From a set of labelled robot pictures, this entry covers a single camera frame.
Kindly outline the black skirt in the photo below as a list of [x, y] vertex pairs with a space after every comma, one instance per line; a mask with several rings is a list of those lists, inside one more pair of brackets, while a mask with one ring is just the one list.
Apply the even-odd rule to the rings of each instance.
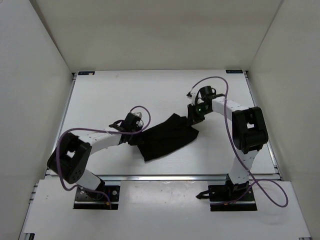
[[137, 145], [145, 162], [167, 156], [193, 142], [199, 131], [187, 125], [187, 118], [176, 113], [139, 135]]

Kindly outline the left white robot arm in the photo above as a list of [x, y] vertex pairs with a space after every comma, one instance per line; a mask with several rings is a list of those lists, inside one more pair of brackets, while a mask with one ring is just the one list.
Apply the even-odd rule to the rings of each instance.
[[99, 199], [104, 195], [105, 183], [86, 169], [89, 157], [109, 147], [133, 143], [135, 133], [143, 128], [141, 120], [141, 112], [129, 112], [124, 120], [118, 120], [110, 125], [121, 134], [93, 132], [77, 136], [68, 132], [49, 157], [47, 167], [58, 174], [57, 156], [59, 156], [62, 179], [68, 184], [76, 184], [80, 188], [87, 189], [87, 193], [93, 199]]

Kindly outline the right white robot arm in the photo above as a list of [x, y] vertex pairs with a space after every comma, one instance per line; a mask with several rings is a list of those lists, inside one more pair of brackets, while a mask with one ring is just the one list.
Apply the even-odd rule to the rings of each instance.
[[210, 113], [224, 116], [226, 124], [231, 121], [232, 131], [227, 133], [235, 148], [235, 159], [227, 174], [231, 183], [224, 187], [224, 195], [229, 200], [236, 200], [243, 192], [240, 185], [249, 182], [249, 171], [255, 157], [269, 140], [262, 109], [228, 100], [210, 86], [202, 87], [197, 93], [189, 92], [187, 97], [191, 99], [187, 106], [189, 125], [203, 122], [205, 115]]

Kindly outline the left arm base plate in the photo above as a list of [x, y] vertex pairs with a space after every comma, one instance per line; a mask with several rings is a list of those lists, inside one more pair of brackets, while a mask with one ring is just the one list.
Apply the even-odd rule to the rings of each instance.
[[105, 182], [103, 192], [108, 196], [100, 193], [85, 191], [81, 188], [76, 189], [73, 209], [75, 210], [118, 210], [120, 199], [120, 182]]

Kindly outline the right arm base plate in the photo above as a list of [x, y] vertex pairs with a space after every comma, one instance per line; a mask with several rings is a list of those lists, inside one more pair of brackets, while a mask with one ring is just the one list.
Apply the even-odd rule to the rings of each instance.
[[211, 212], [254, 212], [258, 210], [249, 181], [233, 184], [230, 179], [227, 179], [224, 185], [211, 184], [196, 198], [209, 199]]

